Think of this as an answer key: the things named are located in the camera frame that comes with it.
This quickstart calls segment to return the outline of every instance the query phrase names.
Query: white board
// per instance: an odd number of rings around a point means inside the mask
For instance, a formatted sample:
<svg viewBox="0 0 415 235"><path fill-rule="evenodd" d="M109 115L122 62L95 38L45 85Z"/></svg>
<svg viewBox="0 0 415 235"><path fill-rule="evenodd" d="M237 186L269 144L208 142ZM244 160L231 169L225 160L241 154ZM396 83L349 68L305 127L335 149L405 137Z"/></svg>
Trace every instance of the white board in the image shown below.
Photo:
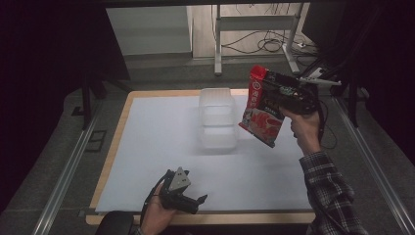
<svg viewBox="0 0 415 235"><path fill-rule="evenodd" d="M234 96L237 116L247 96ZM207 194L200 211L311 209L299 158L302 152L286 118L271 149L238 127L237 147L208 151L198 138L199 97L135 98L96 212L139 212L168 169L190 171L184 195Z"/></svg>

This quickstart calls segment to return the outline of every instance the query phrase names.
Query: snack package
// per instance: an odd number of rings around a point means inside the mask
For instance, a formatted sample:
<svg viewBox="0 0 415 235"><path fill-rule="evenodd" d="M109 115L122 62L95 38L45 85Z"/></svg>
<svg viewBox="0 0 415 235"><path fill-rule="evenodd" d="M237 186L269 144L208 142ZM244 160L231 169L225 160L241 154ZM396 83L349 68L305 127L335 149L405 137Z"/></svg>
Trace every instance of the snack package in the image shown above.
<svg viewBox="0 0 415 235"><path fill-rule="evenodd" d="M275 147L284 116L279 111L275 72L255 66L251 70L249 95L241 127L269 147Z"/></svg>

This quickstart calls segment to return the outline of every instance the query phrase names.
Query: human hand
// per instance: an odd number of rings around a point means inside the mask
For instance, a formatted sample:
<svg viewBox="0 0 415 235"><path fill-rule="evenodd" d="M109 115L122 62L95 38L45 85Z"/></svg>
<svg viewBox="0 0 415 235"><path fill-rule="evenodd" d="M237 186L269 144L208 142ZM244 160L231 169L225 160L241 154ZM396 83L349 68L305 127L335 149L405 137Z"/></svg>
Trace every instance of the human hand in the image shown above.
<svg viewBox="0 0 415 235"><path fill-rule="evenodd" d="M320 141L318 140L319 116L317 112L311 115L296 115L282 107L282 114L291 119L291 130L297 137L302 153L306 156L321 151Z"/></svg>
<svg viewBox="0 0 415 235"><path fill-rule="evenodd" d="M145 235L156 235L161 233L176 214L176 210L167 210L161 205L159 197L161 187L162 184L156 189L155 196L150 200L146 214L144 215L141 230Z"/></svg>

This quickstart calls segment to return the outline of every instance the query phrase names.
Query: plastic container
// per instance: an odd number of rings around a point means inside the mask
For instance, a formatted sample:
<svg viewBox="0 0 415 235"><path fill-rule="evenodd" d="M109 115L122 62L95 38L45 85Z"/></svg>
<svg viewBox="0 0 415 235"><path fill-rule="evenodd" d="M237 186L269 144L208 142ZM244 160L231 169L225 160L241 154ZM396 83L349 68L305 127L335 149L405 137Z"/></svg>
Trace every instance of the plastic container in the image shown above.
<svg viewBox="0 0 415 235"><path fill-rule="evenodd" d="M232 149L237 144L235 100L229 88L207 88L199 98L200 137L208 149Z"/></svg>

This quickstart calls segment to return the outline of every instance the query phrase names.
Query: plaid sleeve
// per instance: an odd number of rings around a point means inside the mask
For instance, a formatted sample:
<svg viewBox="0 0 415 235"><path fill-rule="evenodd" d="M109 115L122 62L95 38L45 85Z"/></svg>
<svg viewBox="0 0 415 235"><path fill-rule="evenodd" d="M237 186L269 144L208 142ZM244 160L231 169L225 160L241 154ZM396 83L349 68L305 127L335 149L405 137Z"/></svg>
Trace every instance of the plaid sleeve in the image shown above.
<svg viewBox="0 0 415 235"><path fill-rule="evenodd" d="M354 192L323 152L300 159L308 201L316 218L312 234L368 234L353 207Z"/></svg>

